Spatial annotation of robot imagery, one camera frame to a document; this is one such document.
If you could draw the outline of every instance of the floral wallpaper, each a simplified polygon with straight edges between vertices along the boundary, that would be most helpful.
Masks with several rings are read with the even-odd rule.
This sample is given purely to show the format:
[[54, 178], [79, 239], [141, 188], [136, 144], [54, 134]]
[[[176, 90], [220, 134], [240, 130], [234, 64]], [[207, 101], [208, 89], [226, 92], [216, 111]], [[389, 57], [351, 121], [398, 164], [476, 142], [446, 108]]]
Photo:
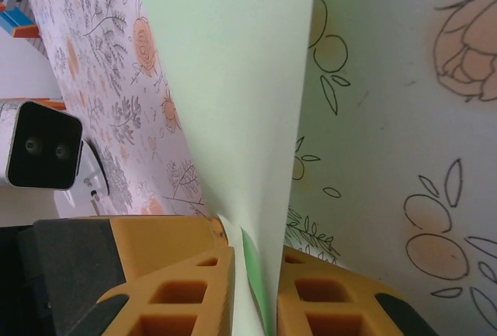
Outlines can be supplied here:
[[207, 213], [141, 0], [30, 0], [70, 113], [103, 164], [108, 214]]

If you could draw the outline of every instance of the camera lens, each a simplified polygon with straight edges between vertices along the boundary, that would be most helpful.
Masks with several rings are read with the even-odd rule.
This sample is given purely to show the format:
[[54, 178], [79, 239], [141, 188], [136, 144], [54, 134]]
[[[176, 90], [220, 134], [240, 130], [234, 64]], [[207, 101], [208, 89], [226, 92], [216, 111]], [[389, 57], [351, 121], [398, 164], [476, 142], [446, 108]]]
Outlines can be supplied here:
[[67, 144], [58, 144], [55, 149], [55, 154], [59, 160], [67, 160], [69, 158], [69, 147]]
[[41, 150], [43, 149], [41, 141], [36, 137], [28, 138], [24, 146], [26, 147], [26, 151], [30, 155], [39, 155], [41, 154]]

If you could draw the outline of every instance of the green strip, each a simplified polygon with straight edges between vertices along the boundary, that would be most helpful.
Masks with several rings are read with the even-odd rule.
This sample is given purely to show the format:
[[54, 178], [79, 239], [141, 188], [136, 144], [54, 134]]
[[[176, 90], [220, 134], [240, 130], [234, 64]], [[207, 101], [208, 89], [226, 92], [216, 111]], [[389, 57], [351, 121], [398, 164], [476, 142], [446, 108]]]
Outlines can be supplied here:
[[273, 333], [273, 322], [271, 317], [271, 310], [269, 307], [269, 296], [267, 294], [267, 288], [264, 283], [264, 275], [262, 273], [262, 265], [259, 253], [255, 248], [253, 240], [243, 229], [242, 239], [248, 282], [250, 283], [252, 291], [254, 292], [255, 300], [257, 301], [256, 305], [259, 308], [260, 314], [262, 316], [264, 330], [266, 331], [267, 336], [276, 336]]

